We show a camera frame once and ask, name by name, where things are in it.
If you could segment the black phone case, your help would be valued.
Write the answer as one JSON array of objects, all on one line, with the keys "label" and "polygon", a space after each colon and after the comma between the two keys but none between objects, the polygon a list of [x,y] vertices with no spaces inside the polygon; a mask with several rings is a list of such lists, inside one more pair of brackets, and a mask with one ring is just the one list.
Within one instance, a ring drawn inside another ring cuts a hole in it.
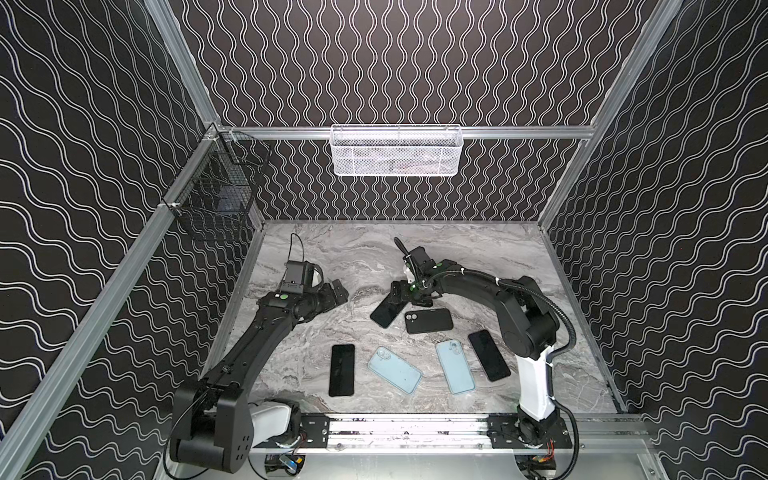
[{"label": "black phone case", "polygon": [[406,331],[410,335],[450,331],[454,328],[451,312],[446,308],[406,312]]}]

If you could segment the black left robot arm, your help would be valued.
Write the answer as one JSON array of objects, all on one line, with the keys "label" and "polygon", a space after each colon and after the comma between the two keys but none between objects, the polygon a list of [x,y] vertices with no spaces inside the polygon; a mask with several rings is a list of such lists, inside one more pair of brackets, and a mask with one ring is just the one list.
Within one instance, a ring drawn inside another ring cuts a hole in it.
[{"label": "black left robot arm", "polygon": [[301,413],[292,401],[252,404],[252,388],[278,345],[293,329],[345,304],[338,280],[303,293],[269,292],[240,339],[200,379],[174,393],[170,460],[208,470],[237,472],[251,449],[265,442],[294,447],[301,440]]}]

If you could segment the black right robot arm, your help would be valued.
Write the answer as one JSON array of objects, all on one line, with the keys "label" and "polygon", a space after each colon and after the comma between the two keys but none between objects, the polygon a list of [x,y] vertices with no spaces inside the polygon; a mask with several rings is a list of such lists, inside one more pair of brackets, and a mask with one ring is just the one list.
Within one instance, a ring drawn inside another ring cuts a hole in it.
[{"label": "black right robot arm", "polygon": [[425,306],[433,296],[444,294],[479,303],[495,313],[501,338],[518,362],[518,411],[534,422],[549,419],[557,410],[551,361],[561,325],[554,303],[529,277],[500,279],[447,264],[412,281],[393,282],[385,301]]}]

